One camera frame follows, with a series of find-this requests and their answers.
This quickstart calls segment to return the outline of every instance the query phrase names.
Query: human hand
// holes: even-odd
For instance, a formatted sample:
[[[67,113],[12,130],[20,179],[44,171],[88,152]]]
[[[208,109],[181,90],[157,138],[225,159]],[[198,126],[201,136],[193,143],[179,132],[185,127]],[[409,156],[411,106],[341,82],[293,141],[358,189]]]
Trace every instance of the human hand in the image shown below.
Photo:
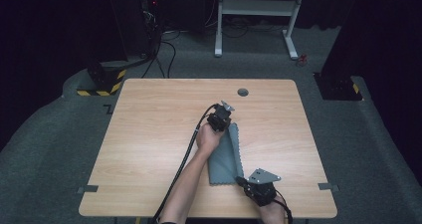
[[[215,148],[220,143],[220,138],[223,136],[224,131],[214,131],[211,125],[207,122],[203,124],[196,135],[196,144],[198,151],[211,155]]]
[[[276,196],[275,199],[286,205],[285,200]],[[271,202],[266,206],[259,207],[261,219],[265,224],[284,224],[285,223],[285,209],[276,202]]]

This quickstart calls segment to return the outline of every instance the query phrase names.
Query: black cable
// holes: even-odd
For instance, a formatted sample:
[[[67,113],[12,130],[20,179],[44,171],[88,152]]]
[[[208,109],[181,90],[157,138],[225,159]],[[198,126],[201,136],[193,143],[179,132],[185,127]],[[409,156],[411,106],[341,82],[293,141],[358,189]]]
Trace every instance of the black cable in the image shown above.
[[[156,56],[154,56],[154,58],[151,60],[151,62],[149,63],[148,67],[146,68],[146,71],[143,73],[143,75],[141,76],[141,78],[144,78],[146,73],[148,73],[149,68],[151,68],[152,63],[155,61]]]
[[[286,202],[286,200],[285,200],[285,198],[283,197],[283,195],[282,195],[282,194],[281,194],[278,190],[276,190],[276,191],[277,191],[277,193],[279,193],[280,197],[282,197],[283,201],[284,201],[286,204],[283,204],[282,202],[280,202],[280,201],[278,201],[278,200],[276,200],[276,199],[274,199],[273,201],[274,201],[274,202],[276,202],[276,203],[278,203],[278,204],[280,204],[280,205],[283,207],[283,209],[285,209],[286,213],[288,214],[288,221],[289,221],[289,224],[293,224],[292,211],[291,211],[291,209],[289,209],[289,207],[288,207],[288,203]]]
[[[180,36],[180,34],[181,34],[181,31],[180,30],[167,31],[167,32],[164,32],[163,35],[170,34],[170,33],[175,33],[175,32],[177,32],[177,35],[175,37],[163,39],[162,41],[171,41],[171,40],[174,40],[174,39],[178,38]]]
[[[161,76],[162,76],[162,78],[164,78],[164,79],[165,79],[164,71],[162,70],[162,65],[161,65],[161,62],[158,60],[158,57],[156,57],[156,58],[155,58],[155,61],[156,61],[156,62],[157,62],[157,64],[158,64],[158,68],[159,68],[159,71],[161,72]]]
[[[181,172],[182,172],[182,170],[183,170],[184,165],[186,164],[186,160],[187,160],[187,158],[189,157],[190,150],[192,149],[193,143],[195,142],[195,138],[196,138],[196,135],[198,134],[199,127],[201,126],[201,122],[202,122],[202,120],[203,120],[203,119],[207,116],[207,114],[209,113],[209,111],[210,111],[211,109],[215,108],[216,106],[217,106],[217,104],[214,104],[214,105],[212,105],[211,107],[209,107],[209,108],[207,109],[207,111],[206,111],[206,112],[202,115],[202,117],[199,119],[198,124],[196,124],[195,130],[193,131],[193,134],[192,134],[192,138],[190,139],[189,145],[188,145],[188,147],[187,147],[187,150],[186,150],[186,153],[185,153],[185,155],[184,155],[184,157],[183,157],[183,160],[182,160],[182,162],[180,163],[179,169],[177,170],[176,175],[174,176],[173,181],[171,182],[171,185],[170,185],[170,187],[168,188],[168,191],[167,191],[167,193],[165,194],[164,199],[162,200],[162,202],[161,202],[160,206],[158,207],[158,210],[156,211],[155,215],[154,215],[154,216],[152,217],[152,219],[150,220],[149,224],[152,224],[152,223],[156,222],[156,220],[157,220],[157,218],[158,218],[159,214],[161,213],[162,209],[164,208],[165,202],[167,201],[167,198],[168,198],[168,196],[170,195],[171,190],[173,189],[174,184],[176,183],[177,179],[178,179],[178,178],[179,178],[179,176],[180,176],[180,173],[181,173]]]
[[[269,28],[255,28],[255,27],[250,27],[249,31],[251,32],[274,32],[274,31],[279,31],[279,30],[283,30],[284,26],[280,26],[277,27],[275,25],[270,25]]]
[[[168,65],[168,69],[167,69],[167,78],[170,78],[171,66],[173,65],[174,57],[176,57],[176,48],[174,48],[174,46],[168,42],[161,42],[161,43],[167,44],[173,49],[173,57],[171,58],[170,64]]]
[[[239,23],[233,23],[233,22],[225,20],[225,23],[228,24],[230,26],[230,28],[232,28],[232,29],[244,30],[244,32],[242,34],[238,35],[238,36],[228,35],[227,33],[224,33],[223,31],[221,31],[221,33],[228,38],[241,38],[241,37],[245,36],[249,31],[249,26],[246,22],[239,24]]]

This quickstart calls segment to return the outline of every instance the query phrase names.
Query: wooden table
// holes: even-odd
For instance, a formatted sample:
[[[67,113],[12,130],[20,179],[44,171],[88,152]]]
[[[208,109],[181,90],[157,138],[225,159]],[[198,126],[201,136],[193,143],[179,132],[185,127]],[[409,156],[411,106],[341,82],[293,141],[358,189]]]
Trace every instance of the wooden table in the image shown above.
[[[238,95],[247,89],[246,97]],[[153,216],[205,110],[221,100],[236,110],[245,176],[256,168],[275,182],[295,218],[331,218],[336,207],[296,84],[289,80],[162,80],[124,82],[84,194],[84,216]],[[257,218],[237,185],[209,185],[204,168],[190,217]]]

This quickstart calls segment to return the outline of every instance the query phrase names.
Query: human arm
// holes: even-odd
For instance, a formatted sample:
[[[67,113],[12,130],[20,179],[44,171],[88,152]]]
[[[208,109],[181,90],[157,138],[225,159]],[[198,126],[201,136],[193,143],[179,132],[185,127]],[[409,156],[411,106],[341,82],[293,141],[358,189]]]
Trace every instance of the human arm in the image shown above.
[[[275,199],[286,205],[282,197],[276,196]],[[259,207],[259,212],[265,224],[285,223],[285,209],[279,203],[273,201],[266,206]]]
[[[222,135],[223,132],[215,132],[208,123],[205,123],[199,128],[196,136],[198,150],[174,184],[162,211],[160,223],[185,223],[193,199],[195,198],[202,169],[208,157],[218,146]]]

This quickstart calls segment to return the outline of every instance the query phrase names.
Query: gray cloth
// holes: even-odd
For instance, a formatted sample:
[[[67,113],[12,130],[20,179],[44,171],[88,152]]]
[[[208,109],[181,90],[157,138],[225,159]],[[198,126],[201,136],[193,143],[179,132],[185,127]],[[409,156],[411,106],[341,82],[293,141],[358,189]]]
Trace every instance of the gray cloth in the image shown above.
[[[231,123],[220,139],[220,144],[208,158],[211,185],[236,184],[236,176],[243,177],[239,153],[239,129]]]

